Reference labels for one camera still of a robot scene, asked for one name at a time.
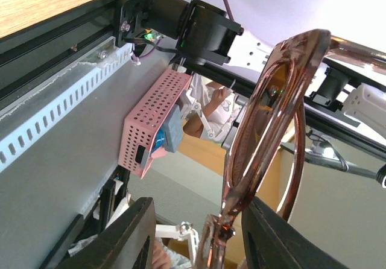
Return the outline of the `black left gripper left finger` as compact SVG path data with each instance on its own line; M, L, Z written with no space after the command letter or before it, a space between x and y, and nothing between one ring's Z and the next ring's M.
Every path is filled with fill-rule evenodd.
M154 201L141 197L58 268L151 268L156 231Z

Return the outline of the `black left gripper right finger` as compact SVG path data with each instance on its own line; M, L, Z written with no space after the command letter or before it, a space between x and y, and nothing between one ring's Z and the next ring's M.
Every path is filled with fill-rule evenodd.
M242 234L248 268L347 268L308 241L258 197L242 212Z

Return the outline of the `brown translucent sunglasses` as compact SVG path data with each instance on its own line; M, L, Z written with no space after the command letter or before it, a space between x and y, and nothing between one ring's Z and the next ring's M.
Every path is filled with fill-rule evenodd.
M293 167L286 193L277 210L274 210L288 223L305 160L303 98L287 96L272 103L259 99L252 114L260 120L246 128L238 127L225 160L221 209L218 215L209 215L206 220L195 268L223 268L227 242L235 234L233 223L256 197L285 131L293 122L296 128Z

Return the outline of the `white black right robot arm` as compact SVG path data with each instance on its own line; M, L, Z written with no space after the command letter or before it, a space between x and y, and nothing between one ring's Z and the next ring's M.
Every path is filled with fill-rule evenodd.
M239 128L260 120L252 114L259 99L272 103L287 96L303 98L326 57L385 73L385 53L332 36L328 30L307 31L257 52L254 35L201 0L147 0L144 10L147 27L177 40L175 53L184 59L184 67L218 82L237 79L220 69L223 64L259 73Z

